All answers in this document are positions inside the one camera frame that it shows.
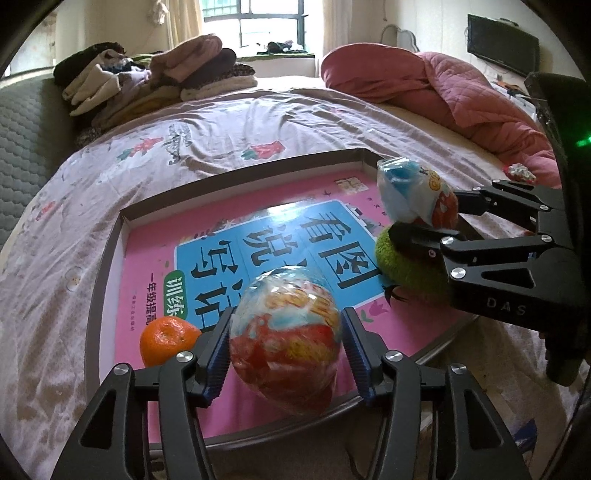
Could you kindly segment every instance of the television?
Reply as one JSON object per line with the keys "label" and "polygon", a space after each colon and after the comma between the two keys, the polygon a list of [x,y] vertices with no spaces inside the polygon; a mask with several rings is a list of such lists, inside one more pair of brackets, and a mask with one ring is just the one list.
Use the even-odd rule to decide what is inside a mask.
{"label": "television", "polygon": [[540,41],[519,27],[468,15],[468,53],[526,77],[540,69]]}

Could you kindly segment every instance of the plastic wrapped ball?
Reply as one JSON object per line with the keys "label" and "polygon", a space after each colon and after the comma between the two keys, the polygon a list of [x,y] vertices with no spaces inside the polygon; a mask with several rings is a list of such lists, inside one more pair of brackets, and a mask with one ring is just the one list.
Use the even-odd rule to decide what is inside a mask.
{"label": "plastic wrapped ball", "polygon": [[437,172],[407,158],[378,162],[378,190],[393,223],[454,229],[457,197]]}
{"label": "plastic wrapped ball", "polygon": [[328,283],[303,267],[256,278],[232,316],[234,370],[291,414],[329,406],[340,344],[340,316]]}

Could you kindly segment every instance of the pink quilt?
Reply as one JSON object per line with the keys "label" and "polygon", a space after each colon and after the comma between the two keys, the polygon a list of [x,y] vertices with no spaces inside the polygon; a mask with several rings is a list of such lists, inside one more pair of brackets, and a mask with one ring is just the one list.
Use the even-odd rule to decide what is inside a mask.
{"label": "pink quilt", "polygon": [[443,53],[414,54],[356,43],[330,52],[320,72],[328,88],[417,113],[472,140],[506,165],[527,166],[537,183],[560,187],[546,136],[465,61]]}

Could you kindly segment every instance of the orange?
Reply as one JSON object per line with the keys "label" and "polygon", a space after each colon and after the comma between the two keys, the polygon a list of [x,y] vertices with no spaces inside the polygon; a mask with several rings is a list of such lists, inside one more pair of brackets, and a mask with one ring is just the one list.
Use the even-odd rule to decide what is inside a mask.
{"label": "orange", "polygon": [[161,317],[148,324],[139,338],[146,367],[162,365],[183,350],[190,350],[201,330],[178,317]]}

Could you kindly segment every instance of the green fuzzy ball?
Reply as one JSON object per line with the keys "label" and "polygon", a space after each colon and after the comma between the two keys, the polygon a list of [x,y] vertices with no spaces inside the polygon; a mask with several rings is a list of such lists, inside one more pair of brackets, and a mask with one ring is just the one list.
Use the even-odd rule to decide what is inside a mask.
{"label": "green fuzzy ball", "polygon": [[397,252],[390,242],[388,229],[379,234],[375,243],[375,258],[382,273],[398,285],[447,303],[447,278],[443,271]]}

